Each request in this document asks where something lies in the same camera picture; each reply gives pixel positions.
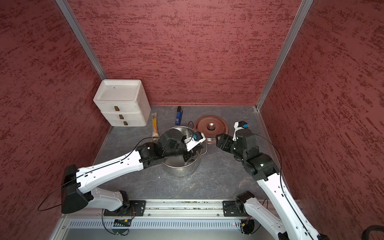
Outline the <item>stainless steel pot lid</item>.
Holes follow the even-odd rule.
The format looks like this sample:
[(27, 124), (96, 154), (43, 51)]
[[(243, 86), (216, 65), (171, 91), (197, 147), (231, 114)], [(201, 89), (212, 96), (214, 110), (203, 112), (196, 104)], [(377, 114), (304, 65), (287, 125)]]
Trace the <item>stainless steel pot lid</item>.
[(216, 136), (229, 133), (227, 122), (215, 115), (201, 116), (194, 122), (195, 131), (205, 135), (208, 144), (216, 144)]

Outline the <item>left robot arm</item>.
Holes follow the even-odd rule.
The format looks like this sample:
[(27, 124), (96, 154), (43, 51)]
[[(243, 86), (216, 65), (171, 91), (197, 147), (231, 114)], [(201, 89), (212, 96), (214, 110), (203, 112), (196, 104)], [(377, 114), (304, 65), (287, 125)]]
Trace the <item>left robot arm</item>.
[(75, 213), (84, 208), (105, 209), (117, 215), (126, 214), (130, 210), (127, 193), (101, 190), (100, 185), (125, 174), (159, 165), (170, 157), (189, 160), (202, 149), (205, 140), (205, 137), (193, 135), (181, 140), (148, 142), (99, 165), (66, 167), (61, 187), (62, 214)]

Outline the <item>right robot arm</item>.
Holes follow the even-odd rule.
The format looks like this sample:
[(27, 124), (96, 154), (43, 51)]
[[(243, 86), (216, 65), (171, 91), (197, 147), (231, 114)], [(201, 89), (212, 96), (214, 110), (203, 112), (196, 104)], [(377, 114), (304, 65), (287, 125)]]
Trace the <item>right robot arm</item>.
[(305, 217), (289, 192), (281, 170), (267, 154), (260, 152), (257, 134), (237, 130), (233, 137), (221, 134), (216, 146), (239, 159), (246, 172), (268, 196), (277, 214), (272, 214), (250, 192), (237, 196), (240, 209), (253, 217), (275, 240), (327, 240)]

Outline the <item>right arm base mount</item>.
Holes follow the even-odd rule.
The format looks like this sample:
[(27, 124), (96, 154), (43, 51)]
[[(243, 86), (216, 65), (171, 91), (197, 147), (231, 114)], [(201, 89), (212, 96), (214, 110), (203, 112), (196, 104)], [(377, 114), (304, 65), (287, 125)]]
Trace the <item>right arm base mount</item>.
[(234, 201), (223, 201), (223, 212), (225, 217), (248, 217), (245, 202), (255, 195), (249, 191), (236, 196)]

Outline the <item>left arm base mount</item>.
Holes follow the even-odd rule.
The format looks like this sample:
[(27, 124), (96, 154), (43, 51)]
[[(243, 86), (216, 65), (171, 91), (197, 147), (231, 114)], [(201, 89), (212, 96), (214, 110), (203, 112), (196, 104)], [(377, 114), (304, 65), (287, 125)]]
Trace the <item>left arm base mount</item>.
[(125, 191), (120, 191), (123, 198), (123, 205), (115, 211), (104, 210), (103, 216), (106, 217), (142, 217), (146, 208), (144, 200), (129, 200)]

